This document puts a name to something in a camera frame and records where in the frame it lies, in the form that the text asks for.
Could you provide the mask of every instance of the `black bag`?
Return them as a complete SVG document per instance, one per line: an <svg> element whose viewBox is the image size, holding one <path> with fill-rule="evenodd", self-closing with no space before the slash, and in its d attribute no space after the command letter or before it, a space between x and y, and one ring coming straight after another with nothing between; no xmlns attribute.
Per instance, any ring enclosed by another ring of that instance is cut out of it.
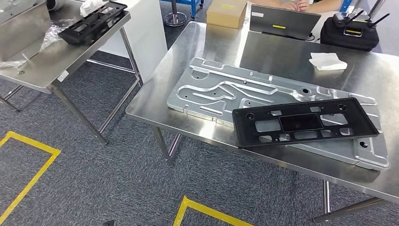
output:
<svg viewBox="0 0 399 226"><path fill-rule="evenodd" d="M324 22L321 29L320 43L370 52L380 42L376 29L363 30L361 37L344 35L344 31L345 28L335 26L333 18L330 17Z"/></svg>

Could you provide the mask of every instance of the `yellow floor tape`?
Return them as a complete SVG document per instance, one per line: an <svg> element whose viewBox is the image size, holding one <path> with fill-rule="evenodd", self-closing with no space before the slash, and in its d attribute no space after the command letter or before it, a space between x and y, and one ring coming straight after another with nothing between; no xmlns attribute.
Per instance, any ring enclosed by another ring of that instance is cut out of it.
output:
<svg viewBox="0 0 399 226"><path fill-rule="evenodd" d="M173 226L180 226L187 207L190 207L190 208L192 208L196 211L199 211L201 213L205 213L211 217L222 220L222 221L224 221L228 224L234 225L234 226L253 226L252 224L249 224L245 221L239 220L237 218L231 217L231 216L224 214L222 212L219 212L217 210L206 207L202 204L199 204L198 202L189 200L186 196L183 197L182 204L180 204L180 208L179 208L179 211L177 212L176 219L175 219Z"/></svg>
<svg viewBox="0 0 399 226"><path fill-rule="evenodd" d="M26 185L26 187L21 191L21 193L13 200L11 205L9 205L9 207L0 216L0 225L3 224L3 222L10 215L10 213L14 210L14 208L18 205L18 203L25 197L25 195L33 187L33 185L38 181L38 179L41 177L41 175L43 175L43 173L47 170L47 168L53 163L53 161L56 159L56 157L60 154L60 150L58 150L58 149L52 148L52 147L42 144L36 140L32 140L30 138L24 137L15 132L12 132L12 131L8 132L6 137L4 137L0 141L0 147L3 144L5 144L10 138L13 138L15 140L21 141L22 143L31 145L31 146L41 149L45 152L48 152L51 154L51 157L41 167L41 169L36 173L36 175L32 178L32 180L29 181L28 185Z"/></svg>

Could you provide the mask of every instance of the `cardboard box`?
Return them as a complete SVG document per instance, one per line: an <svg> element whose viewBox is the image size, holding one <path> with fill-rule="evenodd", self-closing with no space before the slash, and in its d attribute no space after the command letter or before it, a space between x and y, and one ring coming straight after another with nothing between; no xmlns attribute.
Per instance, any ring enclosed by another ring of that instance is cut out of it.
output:
<svg viewBox="0 0 399 226"><path fill-rule="evenodd" d="M247 2L248 0L214 0L207 11L207 24L241 28Z"/></svg>

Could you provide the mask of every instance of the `plastic bag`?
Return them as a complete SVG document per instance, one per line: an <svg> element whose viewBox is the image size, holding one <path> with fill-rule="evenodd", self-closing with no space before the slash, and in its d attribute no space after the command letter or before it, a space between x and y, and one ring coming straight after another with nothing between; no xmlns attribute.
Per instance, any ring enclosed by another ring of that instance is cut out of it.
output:
<svg viewBox="0 0 399 226"><path fill-rule="evenodd" d="M52 43L60 41L61 38L58 36L60 32L67 29L69 26L74 24L77 19L66 19L66 20L58 20L58 21L51 21L51 25L47 30L43 42L41 44L40 50L38 53L43 51L45 48L50 46ZM24 53L22 53L24 60L10 60L7 62L0 62L0 68L5 67L20 67L21 65L25 64L31 57L27 57Z"/></svg>

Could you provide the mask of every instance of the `laptop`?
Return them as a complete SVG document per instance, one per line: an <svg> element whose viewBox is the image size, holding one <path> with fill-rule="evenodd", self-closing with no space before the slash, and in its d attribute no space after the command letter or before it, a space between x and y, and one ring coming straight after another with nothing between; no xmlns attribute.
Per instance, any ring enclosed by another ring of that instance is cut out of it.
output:
<svg viewBox="0 0 399 226"><path fill-rule="evenodd" d="M309 40L321 15L252 5L249 29L300 40Z"/></svg>

